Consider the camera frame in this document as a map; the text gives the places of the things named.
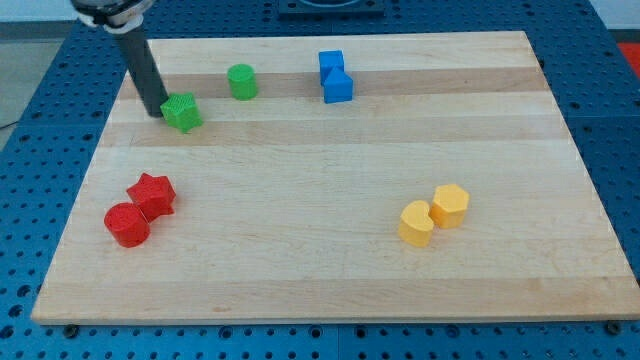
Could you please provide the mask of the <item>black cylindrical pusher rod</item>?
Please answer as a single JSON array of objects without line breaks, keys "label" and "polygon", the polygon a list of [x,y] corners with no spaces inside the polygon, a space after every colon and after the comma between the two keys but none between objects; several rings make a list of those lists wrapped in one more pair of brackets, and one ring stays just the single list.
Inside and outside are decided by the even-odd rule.
[{"label": "black cylindrical pusher rod", "polygon": [[169,96],[142,27],[114,36],[147,114],[162,117]]}]

